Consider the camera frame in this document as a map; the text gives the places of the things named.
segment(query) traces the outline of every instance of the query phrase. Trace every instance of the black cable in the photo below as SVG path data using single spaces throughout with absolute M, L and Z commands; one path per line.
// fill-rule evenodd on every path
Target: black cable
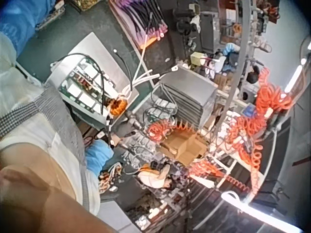
M 131 75 L 131 72 L 130 72 L 130 69 L 128 68 L 127 66 L 127 63 L 124 61 L 124 59 L 118 54 L 117 50 L 113 50 L 113 52 L 120 58 L 120 60 L 123 62 L 125 68 L 126 68 L 126 71 L 128 73 L 128 78 L 130 80 L 130 89 L 131 91 L 133 91 L 133 80 L 132 80 L 132 75 Z
M 101 71 L 100 66 L 99 66 L 99 65 L 97 64 L 97 62 L 96 62 L 93 58 L 91 58 L 89 55 L 86 55 L 86 54 L 81 53 L 81 52 L 74 52 L 74 53 L 71 53 L 71 54 L 67 54 L 66 56 L 63 56 L 62 58 L 58 59 L 57 61 L 58 61 L 58 62 L 61 62 L 61 61 L 64 60 L 66 57 L 70 57 L 70 56 L 73 56 L 73 55 L 81 55 L 81 56 L 84 56 L 84 57 L 88 58 L 89 60 L 91 60 L 91 61 L 95 64 L 95 66 L 97 67 L 97 69 L 98 69 L 97 72 L 100 73 L 101 81 L 102 81 L 102 91 L 103 91 L 103 93 L 102 93 L 102 108 L 101 108 L 101 113 L 102 113 L 102 115 L 104 115 L 104 103 L 105 103 L 104 75 L 103 75 L 103 73 L 102 73 L 102 71 Z

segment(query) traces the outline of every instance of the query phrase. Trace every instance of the checkered apron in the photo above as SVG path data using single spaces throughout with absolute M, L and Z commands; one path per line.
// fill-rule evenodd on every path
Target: checkered apron
M 62 143 L 78 159 L 82 182 L 83 207 L 89 210 L 83 138 L 53 85 L 46 84 L 44 92 L 35 101 L 0 117 L 0 138 L 37 113 L 45 115 L 53 129 L 59 134 Z

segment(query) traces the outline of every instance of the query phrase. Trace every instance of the stack of metal panels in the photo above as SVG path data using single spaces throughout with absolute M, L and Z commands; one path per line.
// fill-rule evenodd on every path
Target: stack of metal panels
M 203 128 L 215 104 L 216 85 L 207 78 L 183 67 L 166 74 L 161 82 L 178 106 L 177 118 L 196 129 Z

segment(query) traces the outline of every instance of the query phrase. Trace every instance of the wall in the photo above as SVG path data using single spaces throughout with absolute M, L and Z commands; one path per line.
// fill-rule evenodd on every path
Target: wall
M 269 81 L 284 90 L 300 64 L 300 44 L 310 34 L 310 26 L 289 0 L 280 2 L 280 15 L 277 24 L 269 22 L 267 33 L 263 34 L 273 48 L 272 53 L 256 50 L 255 58 L 270 69 Z

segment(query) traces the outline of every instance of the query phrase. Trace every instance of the open cardboard box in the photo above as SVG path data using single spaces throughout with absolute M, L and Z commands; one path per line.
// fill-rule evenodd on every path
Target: open cardboard box
M 188 166 L 199 155 L 203 155 L 207 146 L 197 138 L 196 133 L 174 131 L 161 144 L 160 152 Z

